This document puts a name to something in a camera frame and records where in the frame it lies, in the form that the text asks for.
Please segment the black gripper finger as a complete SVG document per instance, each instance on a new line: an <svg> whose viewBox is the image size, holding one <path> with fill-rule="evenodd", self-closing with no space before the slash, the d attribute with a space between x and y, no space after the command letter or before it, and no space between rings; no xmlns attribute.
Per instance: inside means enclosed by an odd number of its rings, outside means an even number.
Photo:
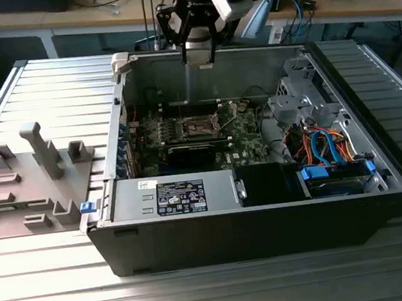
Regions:
<svg viewBox="0 0 402 301"><path fill-rule="evenodd" d="M174 44L181 48L181 60L187 63L186 43L193 28L192 10L188 7L188 0L174 0L172 4L159 4L156 8L156 19L159 27L167 40L167 43ZM173 14L180 19L180 27L175 31L169 24Z"/></svg>
<svg viewBox="0 0 402 301"><path fill-rule="evenodd" d="M205 16L205 22L210 32L210 63L215 62L216 48L218 45L227 44L233 38L233 35L237 29L237 20L226 22L223 29L216 30L215 20L217 17L210 15Z"/></svg>

